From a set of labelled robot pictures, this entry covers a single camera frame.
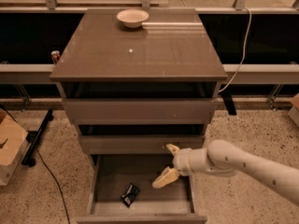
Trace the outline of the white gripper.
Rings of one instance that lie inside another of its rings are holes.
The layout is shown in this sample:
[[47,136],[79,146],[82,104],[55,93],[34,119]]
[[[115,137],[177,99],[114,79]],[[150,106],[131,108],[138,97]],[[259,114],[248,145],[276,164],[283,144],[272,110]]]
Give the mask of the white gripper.
[[174,156],[173,165],[174,168],[166,167],[162,173],[154,180],[152,186],[155,189],[161,189],[168,184],[171,184],[178,180],[179,175],[187,176],[192,174],[192,168],[190,166],[190,148],[180,149],[173,144],[166,144],[166,148]]

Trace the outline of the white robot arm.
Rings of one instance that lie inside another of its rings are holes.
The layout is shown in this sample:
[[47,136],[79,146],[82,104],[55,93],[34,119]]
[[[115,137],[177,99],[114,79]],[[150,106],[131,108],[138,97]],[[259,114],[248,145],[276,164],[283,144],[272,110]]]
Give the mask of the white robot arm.
[[183,148],[167,144],[173,155],[173,167],[167,166],[153,181],[160,189],[180,176],[197,173],[232,175],[242,172],[273,190],[289,202],[299,204],[299,170],[252,155],[224,140],[214,140],[206,148]]

